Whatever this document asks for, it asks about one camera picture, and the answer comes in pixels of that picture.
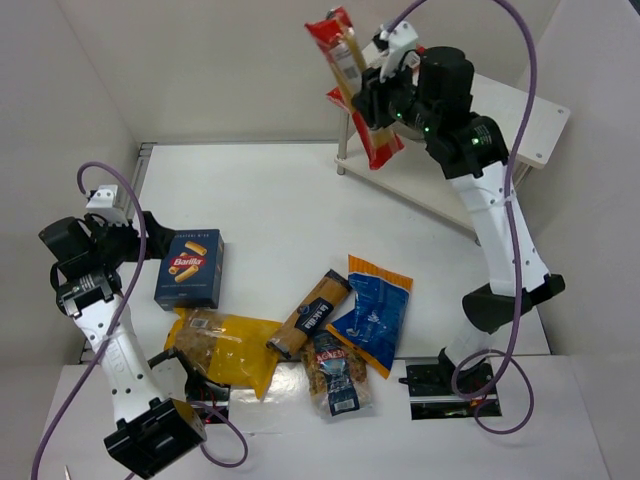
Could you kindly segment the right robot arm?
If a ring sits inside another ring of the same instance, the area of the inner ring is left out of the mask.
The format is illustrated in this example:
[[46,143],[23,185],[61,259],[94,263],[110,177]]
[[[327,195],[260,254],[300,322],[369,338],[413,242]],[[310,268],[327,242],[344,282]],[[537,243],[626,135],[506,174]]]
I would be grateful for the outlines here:
[[470,214],[489,280],[462,299],[466,322],[438,362],[465,375],[487,356],[493,335],[516,313],[562,293],[565,280],[541,259],[512,181],[496,121],[473,111],[474,66],[453,47],[383,53],[362,75],[353,105],[374,129],[399,122],[421,134]]

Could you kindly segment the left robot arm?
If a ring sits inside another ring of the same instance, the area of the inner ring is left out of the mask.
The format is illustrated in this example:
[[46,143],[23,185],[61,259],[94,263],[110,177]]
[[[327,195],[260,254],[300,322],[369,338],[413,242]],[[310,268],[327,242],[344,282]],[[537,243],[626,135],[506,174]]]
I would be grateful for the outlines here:
[[175,236],[150,212],[144,227],[111,223],[98,214],[65,217],[40,240],[56,261],[50,283],[59,310],[83,332],[110,386],[116,430],[104,444],[109,455],[142,479],[150,479],[202,444],[204,424],[183,400],[154,377],[131,322],[130,293],[119,267],[164,258]]

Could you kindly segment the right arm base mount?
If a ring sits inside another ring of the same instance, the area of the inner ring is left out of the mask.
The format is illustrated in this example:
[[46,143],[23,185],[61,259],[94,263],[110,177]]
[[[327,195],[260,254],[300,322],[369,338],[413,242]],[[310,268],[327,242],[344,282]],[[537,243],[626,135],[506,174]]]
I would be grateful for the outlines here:
[[449,371],[435,357],[410,359],[399,382],[408,389],[411,419],[435,420],[473,418],[479,405],[480,417],[500,417],[501,407],[494,387],[488,394],[464,400],[451,388]]

